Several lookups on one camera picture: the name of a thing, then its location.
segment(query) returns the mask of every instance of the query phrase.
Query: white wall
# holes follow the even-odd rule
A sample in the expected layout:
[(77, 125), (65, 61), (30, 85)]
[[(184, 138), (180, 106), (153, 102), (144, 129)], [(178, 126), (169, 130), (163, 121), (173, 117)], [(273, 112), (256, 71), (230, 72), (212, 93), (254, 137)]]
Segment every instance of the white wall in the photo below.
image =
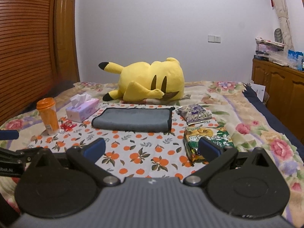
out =
[(304, 7), (302, 0), (286, 0), (295, 51), (304, 52)]
[[(177, 58), (186, 81), (251, 78), (255, 37), (279, 27), (270, 0), (76, 0), (81, 81), (117, 82), (98, 68)], [(208, 43), (208, 35), (222, 43)]]

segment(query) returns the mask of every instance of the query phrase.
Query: light switch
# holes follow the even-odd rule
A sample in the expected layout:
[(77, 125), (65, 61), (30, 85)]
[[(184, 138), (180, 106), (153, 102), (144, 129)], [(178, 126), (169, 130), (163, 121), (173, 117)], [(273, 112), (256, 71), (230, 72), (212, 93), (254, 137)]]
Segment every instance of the light switch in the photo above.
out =
[(214, 36), (208, 35), (208, 42), (214, 42)]
[(220, 43), (221, 42), (221, 37), (214, 36), (214, 42), (215, 43)]

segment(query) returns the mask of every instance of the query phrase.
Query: black ear tip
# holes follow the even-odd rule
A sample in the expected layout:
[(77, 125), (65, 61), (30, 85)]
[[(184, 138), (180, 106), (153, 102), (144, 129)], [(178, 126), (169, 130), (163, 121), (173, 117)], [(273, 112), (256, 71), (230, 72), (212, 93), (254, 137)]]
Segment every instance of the black ear tip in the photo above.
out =
[(105, 96), (102, 97), (102, 100), (103, 101), (111, 101), (113, 100), (112, 97), (110, 96), (109, 93), (107, 93)]
[(108, 62), (103, 62), (103, 63), (98, 64), (98, 66), (99, 66), (102, 70), (104, 70), (105, 67), (106, 67), (108, 64), (109, 64)]

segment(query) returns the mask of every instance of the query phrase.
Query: gray towel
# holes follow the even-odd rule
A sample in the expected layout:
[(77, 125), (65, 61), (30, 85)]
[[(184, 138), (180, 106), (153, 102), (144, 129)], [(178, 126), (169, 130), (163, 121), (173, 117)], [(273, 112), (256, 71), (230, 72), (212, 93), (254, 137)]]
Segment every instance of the gray towel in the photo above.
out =
[(172, 111), (167, 109), (106, 108), (92, 120), (93, 128), (137, 132), (169, 132)]

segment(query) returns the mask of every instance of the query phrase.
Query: black circular cover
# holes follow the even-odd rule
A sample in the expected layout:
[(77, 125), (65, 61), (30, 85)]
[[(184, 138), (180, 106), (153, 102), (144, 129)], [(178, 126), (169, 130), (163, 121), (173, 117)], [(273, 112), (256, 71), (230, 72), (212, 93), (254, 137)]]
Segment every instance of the black circular cover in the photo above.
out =
[(15, 198), (23, 212), (40, 218), (59, 218), (90, 205), (96, 193), (94, 180), (82, 172), (64, 168), (53, 172), (41, 167), (30, 177), (21, 178)]
[(207, 185), (212, 202), (222, 211), (243, 218), (282, 214), (289, 190), (282, 176), (268, 167), (255, 166), (224, 171)]

